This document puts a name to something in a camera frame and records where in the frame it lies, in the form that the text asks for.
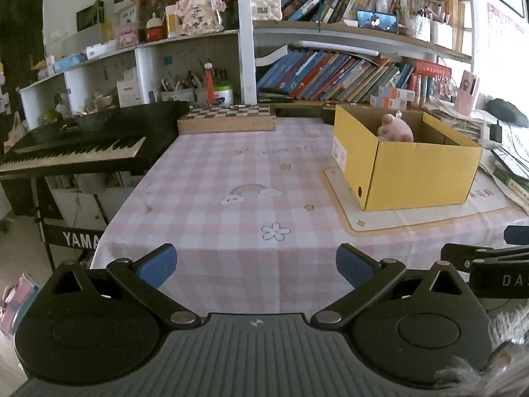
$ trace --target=pink pig toy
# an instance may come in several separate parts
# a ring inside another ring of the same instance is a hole
[[[382,127],[377,130],[378,139],[382,142],[413,142],[413,132],[406,122],[401,119],[402,113],[397,116],[390,113],[382,116]]]

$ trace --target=floor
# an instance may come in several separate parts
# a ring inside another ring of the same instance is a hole
[[[7,227],[7,233],[0,233],[0,293],[8,284],[16,282],[23,272],[43,285],[50,277],[51,269],[33,218],[17,216]],[[53,246],[51,250],[55,264],[75,258],[72,249]],[[8,397],[25,381],[12,341],[0,333],[0,397]]]

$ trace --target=screw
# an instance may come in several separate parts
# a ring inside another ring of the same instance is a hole
[[[171,314],[171,321],[181,326],[195,322],[196,318],[197,315],[187,310],[182,310],[180,312],[174,312]]]
[[[333,310],[322,310],[316,314],[316,320],[322,324],[335,324],[342,320],[342,315]]]

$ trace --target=pink checkered tablecloth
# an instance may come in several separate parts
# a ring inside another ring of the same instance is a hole
[[[180,136],[110,222],[92,267],[172,243],[178,266],[161,290],[198,314],[312,315],[351,290],[335,266],[341,243],[430,268],[445,243],[501,247],[507,225],[529,223],[509,207],[355,232],[324,175],[337,167],[332,141],[333,127],[309,118],[278,118],[275,132]]]

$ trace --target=chessboard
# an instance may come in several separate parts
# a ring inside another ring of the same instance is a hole
[[[268,105],[192,108],[178,119],[179,134],[275,131],[276,112]]]

